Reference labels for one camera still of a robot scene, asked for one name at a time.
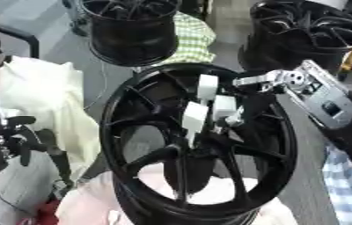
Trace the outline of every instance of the white block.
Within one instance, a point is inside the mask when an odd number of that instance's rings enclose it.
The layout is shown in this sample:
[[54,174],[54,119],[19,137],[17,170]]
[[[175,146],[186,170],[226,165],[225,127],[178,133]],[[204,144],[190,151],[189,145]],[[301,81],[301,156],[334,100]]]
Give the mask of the white block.
[[217,93],[218,76],[202,74],[198,83],[198,99],[213,100]]
[[195,102],[188,102],[186,111],[183,114],[182,126],[188,132],[200,133],[208,116],[209,108]]
[[213,104],[213,121],[228,117],[237,111],[236,99],[232,96],[217,95]]

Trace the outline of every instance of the checkered cloth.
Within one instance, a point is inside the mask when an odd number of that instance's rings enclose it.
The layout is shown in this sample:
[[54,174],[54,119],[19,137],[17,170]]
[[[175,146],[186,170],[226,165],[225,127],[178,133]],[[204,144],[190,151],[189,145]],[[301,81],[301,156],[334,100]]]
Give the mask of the checkered cloth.
[[322,169],[329,197],[340,225],[352,224],[352,162],[344,151],[331,146]]
[[178,12],[173,20],[179,37],[179,47],[175,54],[159,64],[212,62],[215,55],[209,52],[208,47],[216,35],[210,27],[202,20],[181,12]]

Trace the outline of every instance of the black cable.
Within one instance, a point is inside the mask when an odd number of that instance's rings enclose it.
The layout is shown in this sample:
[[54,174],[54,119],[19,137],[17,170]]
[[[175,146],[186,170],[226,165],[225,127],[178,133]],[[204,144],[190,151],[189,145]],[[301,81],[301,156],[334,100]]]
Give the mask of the black cable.
[[10,206],[10,207],[12,207],[12,208],[14,208],[14,209],[17,209],[18,211],[20,211],[20,212],[22,212],[22,213],[24,213],[24,214],[28,214],[28,215],[31,216],[31,217],[35,217],[35,216],[36,216],[36,215],[31,214],[31,213],[29,213],[28,211],[26,211],[26,210],[24,210],[24,209],[22,209],[22,208],[19,208],[19,207],[14,206],[14,205],[11,204],[9,201],[5,200],[1,195],[0,195],[0,200],[3,201],[3,202],[4,202],[5,204],[7,204],[8,206]]

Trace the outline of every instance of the white cloth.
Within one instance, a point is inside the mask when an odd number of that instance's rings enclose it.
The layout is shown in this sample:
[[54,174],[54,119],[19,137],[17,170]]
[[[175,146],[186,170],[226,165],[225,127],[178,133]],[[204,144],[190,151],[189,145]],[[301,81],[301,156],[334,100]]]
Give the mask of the white cloth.
[[63,65],[13,56],[0,68],[0,106],[36,118],[34,130],[50,129],[66,150],[77,180],[100,151],[99,126],[83,108],[83,73]]
[[[155,164],[143,168],[139,178],[156,192],[174,198],[163,172],[163,165]],[[257,184],[251,178],[245,178],[244,181],[247,190]],[[216,204],[231,200],[233,195],[233,183],[229,178],[212,177],[202,191],[192,196],[189,203]],[[110,171],[69,192],[58,207],[56,215],[59,218],[58,225],[133,225],[117,202]],[[261,208],[253,225],[297,225],[297,222],[291,211],[276,198]]]

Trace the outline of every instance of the gray floor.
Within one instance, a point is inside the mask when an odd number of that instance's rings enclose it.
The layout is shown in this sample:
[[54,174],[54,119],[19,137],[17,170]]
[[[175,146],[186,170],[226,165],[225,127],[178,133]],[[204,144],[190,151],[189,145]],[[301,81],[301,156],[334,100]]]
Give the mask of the gray floor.
[[[0,23],[14,25],[37,35],[41,44],[41,58],[51,62],[74,62],[84,72],[84,98],[91,103],[104,86],[102,64],[94,57],[86,40],[69,31],[69,20],[59,0],[0,0]],[[245,41],[251,27],[248,22],[248,1],[215,1],[209,23],[217,33],[211,50],[217,54],[215,64],[242,71],[237,62],[237,49]],[[27,55],[26,46],[17,40],[4,38],[7,51]],[[89,110],[99,118],[107,97],[122,82],[131,77],[129,69],[104,65],[108,88],[104,97]],[[299,157],[297,170],[290,184],[281,194],[299,224],[337,224],[321,177],[325,141],[306,116],[286,97],[279,97],[287,109],[297,132]]]

